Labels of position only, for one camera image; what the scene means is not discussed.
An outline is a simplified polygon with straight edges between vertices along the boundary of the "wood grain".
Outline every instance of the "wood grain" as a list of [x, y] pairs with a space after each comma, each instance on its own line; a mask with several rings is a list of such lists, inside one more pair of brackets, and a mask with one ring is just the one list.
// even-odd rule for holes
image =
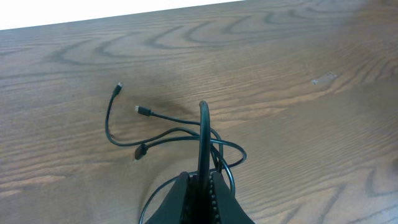
[[[328, 72], [335, 80], [313, 85]], [[0, 31], [1, 223], [135, 223], [195, 170], [198, 144], [140, 161], [210, 106], [242, 145], [236, 197], [256, 223], [398, 223], [398, 2], [245, 1]], [[228, 150], [227, 161], [237, 159]], [[167, 193], [162, 191], [147, 217]]]

